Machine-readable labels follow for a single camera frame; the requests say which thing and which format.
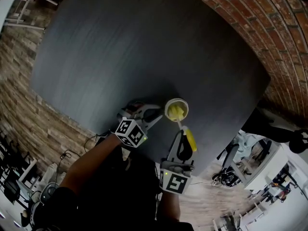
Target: stone brick wall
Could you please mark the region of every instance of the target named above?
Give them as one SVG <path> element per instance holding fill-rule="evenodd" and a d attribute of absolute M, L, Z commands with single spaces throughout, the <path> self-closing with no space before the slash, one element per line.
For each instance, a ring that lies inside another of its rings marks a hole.
<path fill-rule="evenodd" d="M 232 25 L 270 74 L 261 104 L 308 127 L 307 1 L 202 1 Z"/>

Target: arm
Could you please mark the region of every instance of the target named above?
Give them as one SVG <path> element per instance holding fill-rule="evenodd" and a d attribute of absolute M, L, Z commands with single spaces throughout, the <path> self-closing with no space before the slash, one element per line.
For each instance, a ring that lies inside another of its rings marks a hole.
<path fill-rule="evenodd" d="M 68 170 L 60 187 L 67 187 L 79 194 L 82 185 L 95 173 L 106 157 L 119 145 L 121 140 L 115 134 L 79 158 Z"/>
<path fill-rule="evenodd" d="M 157 220 L 179 221 L 180 215 L 179 196 L 171 192 L 163 192 L 157 211 Z"/>

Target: floor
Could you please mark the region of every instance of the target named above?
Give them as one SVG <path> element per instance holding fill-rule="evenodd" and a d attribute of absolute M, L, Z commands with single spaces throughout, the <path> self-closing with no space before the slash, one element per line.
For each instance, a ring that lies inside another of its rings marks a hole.
<path fill-rule="evenodd" d="M 25 20 L 38 26 L 48 26 L 56 7 L 30 3 Z M 29 88 L 29 80 L 37 48 L 44 32 L 32 29 L 5 27 L 0 38 L 0 130 L 7 140 L 20 144 L 23 152 L 38 159 L 38 170 L 44 172 L 53 162 L 58 163 L 66 150 L 84 154 L 84 144 L 92 137 L 69 117 L 57 112 Z M 86 144 L 90 149 L 95 138 Z M 61 169 L 67 170 L 76 156 L 66 158 Z M 211 176 L 220 171 L 216 163 L 194 179 L 187 194 L 180 199 L 181 220 L 190 222 L 195 230 L 212 230 L 212 219 L 228 212 L 244 214 L 253 207 L 249 191 L 240 184 L 228 189 L 212 187 Z"/>

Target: brick arch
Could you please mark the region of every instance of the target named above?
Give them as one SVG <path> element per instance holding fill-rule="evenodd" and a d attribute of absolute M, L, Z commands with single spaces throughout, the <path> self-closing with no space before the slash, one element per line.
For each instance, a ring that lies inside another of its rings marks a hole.
<path fill-rule="evenodd" d="M 305 2 L 202 1 L 242 36 L 271 76 L 263 103 L 299 126 L 308 127 L 308 16 Z"/>

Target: dark gray table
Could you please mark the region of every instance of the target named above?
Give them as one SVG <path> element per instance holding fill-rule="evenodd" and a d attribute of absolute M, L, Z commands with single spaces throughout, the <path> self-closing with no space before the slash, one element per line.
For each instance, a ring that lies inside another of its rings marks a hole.
<path fill-rule="evenodd" d="M 200 0 L 64 0 L 37 54 L 31 86 L 100 134 L 132 99 L 189 104 L 199 174 L 255 108 L 269 76 L 248 45 Z M 177 125 L 165 117 L 139 151 L 167 155 Z"/>

